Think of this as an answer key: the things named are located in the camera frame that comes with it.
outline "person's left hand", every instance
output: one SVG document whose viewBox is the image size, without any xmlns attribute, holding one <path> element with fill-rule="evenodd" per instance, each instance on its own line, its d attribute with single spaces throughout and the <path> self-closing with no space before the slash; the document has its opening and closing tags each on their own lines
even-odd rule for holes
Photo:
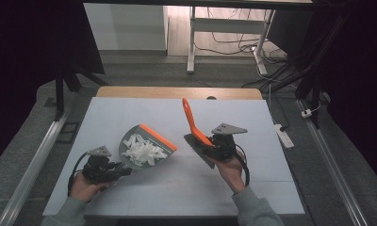
<svg viewBox="0 0 377 226">
<path fill-rule="evenodd" d="M 82 172 L 78 172 L 74 177 L 70 197 L 82 202 L 89 202 L 92 197 L 103 187 L 109 187 L 113 182 L 92 184 L 86 180 Z"/>
</svg>

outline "gray sleeve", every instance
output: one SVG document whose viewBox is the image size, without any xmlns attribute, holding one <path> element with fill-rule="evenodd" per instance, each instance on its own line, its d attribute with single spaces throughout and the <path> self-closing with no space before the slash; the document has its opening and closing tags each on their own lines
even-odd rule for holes
<svg viewBox="0 0 377 226">
<path fill-rule="evenodd" d="M 266 199 L 259 199 L 247 186 L 240 193 L 232 196 L 238 208 L 238 224 L 240 226 L 283 226 L 283 221 L 270 208 Z"/>
<path fill-rule="evenodd" d="M 83 226 L 85 208 L 86 203 L 68 197 L 56 215 L 44 217 L 41 226 Z"/>
</svg>

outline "gray dustpan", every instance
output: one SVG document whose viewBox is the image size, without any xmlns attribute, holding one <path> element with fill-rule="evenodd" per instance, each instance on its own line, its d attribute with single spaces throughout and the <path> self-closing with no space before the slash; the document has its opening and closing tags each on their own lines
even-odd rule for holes
<svg viewBox="0 0 377 226">
<path fill-rule="evenodd" d="M 163 150 L 163 153 L 167 155 L 166 158 L 160 158 L 155 160 L 155 164 L 151 166 L 148 162 L 143 163 L 142 166 L 138 166 L 132 161 L 130 161 L 129 156 L 122 155 L 122 153 L 126 153 L 128 147 L 123 143 L 124 140 L 129 140 L 129 138 L 134 135 L 138 134 L 141 135 L 142 138 L 145 140 L 150 140 L 154 146 L 157 146 Z M 165 161 L 169 158 L 175 151 L 177 150 L 176 146 L 169 142 L 166 138 L 146 126 L 145 124 L 136 125 L 135 127 L 131 128 L 122 138 L 121 144 L 119 145 L 119 156 L 121 158 L 121 162 L 123 165 L 126 165 L 128 168 L 133 170 L 146 170 L 152 167 L 157 166 L 158 164 Z"/>
</svg>

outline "power strip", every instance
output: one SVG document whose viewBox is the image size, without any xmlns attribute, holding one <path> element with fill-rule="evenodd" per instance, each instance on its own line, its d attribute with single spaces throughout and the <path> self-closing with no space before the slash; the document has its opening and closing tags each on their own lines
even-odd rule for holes
<svg viewBox="0 0 377 226">
<path fill-rule="evenodd" d="M 281 124 L 274 125 L 274 129 L 276 130 L 277 136 L 279 136 L 280 141 L 283 143 L 283 146 L 285 146 L 285 148 L 287 149 L 294 147 L 294 143 L 291 141 L 286 131 L 280 131 L 281 127 Z"/>
</svg>

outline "orange brush handle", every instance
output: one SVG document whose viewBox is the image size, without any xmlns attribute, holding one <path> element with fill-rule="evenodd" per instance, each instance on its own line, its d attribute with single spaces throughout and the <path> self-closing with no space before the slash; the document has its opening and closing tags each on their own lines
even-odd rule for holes
<svg viewBox="0 0 377 226">
<path fill-rule="evenodd" d="M 206 137 L 197 127 L 194 123 L 194 118 L 192 117 L 191 108 L 189 107 L 189 102 L 186 98 L 183 98 L 183 108 L 185 109 L 186 118 L 188 118 L 188 124 L 191 133 L 199 139 L 201 142 L 203 142 L 206 145 L 213 146 L 211 141 L 209 141 L 208 137 Z"/>
<path fill-rule="evenodd" d="M 163 136 L 161 136 L 159 133 L 157 133 L 156 131 L 152 130 L 150 127 L 148 127 L 147 125 L 145 124 L 140 124 L 139 127 L 143 130 L 145 130 L 147 133 L 151 134 L 153 137 L 157 138 L 159 141 L 161 141 L 163 144 L 165 144 L 166 146 L 168 146 L 170 149 L 172 149 L 173 151 L 176 151 L 177 150 L 177 147 L 172 144 L 170 141 L 168 141 L 166 138 L 164 138 Z"/>
</svg>

